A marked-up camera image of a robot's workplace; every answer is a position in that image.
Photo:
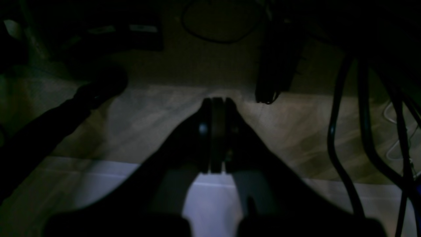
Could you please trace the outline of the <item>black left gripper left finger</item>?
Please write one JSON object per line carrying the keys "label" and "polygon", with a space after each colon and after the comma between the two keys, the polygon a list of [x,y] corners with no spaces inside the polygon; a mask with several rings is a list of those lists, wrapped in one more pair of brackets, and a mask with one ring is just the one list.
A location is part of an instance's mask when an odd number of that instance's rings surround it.
{"label": "black left gripper left finger", "polygon": [[114,191],[84,208],[48,219],[44,237],[190,237],[186,219],[176,214],[151,214],[153,200],[166,172],[190,160],[203,171],[209,158],[211,99],[179,124],[161,147]]}

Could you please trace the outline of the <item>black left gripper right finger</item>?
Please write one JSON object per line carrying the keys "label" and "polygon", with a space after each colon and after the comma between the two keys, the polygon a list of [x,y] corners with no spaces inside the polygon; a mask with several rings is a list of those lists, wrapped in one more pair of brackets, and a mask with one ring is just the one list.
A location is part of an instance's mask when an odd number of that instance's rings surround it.
{"label": "black left gripper right finger", "polygon": [[217,171],[225,168],[238,186],[262,191],[263,205],[246,195],[241,237],[385,237],[358,202],[348,213],[308,187],[274,155],[239,114],[232,99],[217,99]]}

